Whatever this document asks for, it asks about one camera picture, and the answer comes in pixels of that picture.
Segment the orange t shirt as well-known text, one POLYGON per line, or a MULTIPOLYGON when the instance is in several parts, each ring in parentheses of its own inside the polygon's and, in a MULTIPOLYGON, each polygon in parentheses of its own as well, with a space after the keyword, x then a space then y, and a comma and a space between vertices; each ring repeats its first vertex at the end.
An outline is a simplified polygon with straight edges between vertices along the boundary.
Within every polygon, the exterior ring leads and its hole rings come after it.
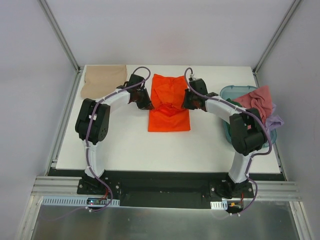
POLYGON ((183 108, 187 84, 183 76, 154 74, 150 99, 149 132, 187 132, 191 130, 189 110, 183 108))

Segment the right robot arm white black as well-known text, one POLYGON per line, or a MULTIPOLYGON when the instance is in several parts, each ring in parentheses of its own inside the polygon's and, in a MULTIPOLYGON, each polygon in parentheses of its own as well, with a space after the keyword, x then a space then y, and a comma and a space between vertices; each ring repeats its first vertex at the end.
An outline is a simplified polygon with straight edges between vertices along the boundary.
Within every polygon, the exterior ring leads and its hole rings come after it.
POLYGON ((203 79, 190 77, 184 93, 182 107, 188 110, 201 109, 229 124, 231 144, 235 151, 226 179, 215 187, 215 193, 226 199, 237 197, 249 183, 249 170, 253 157, 262 156, 259 151, 271 139, 263 126, 256 108, 239 107, 207 90, 203 79))

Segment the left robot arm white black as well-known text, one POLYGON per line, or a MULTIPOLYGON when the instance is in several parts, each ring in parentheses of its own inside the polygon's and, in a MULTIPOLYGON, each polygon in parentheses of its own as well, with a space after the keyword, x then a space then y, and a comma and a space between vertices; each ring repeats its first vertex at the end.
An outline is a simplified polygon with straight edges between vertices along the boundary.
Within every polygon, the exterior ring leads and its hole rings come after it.
POLYGON ((140 110, 152 110, 154 106, 145 87, 146 81, 146 78, 133 73, 128 81, 107 96, 83 100, 75 123, 75 132, 83 143, 86 162, 84 174, 78 182, 78 194, 102 195, 110 192, 106 187, 102 153, 102 141, 108 134, 110 116, 113 111, 130 103, 136 103, 140 110))

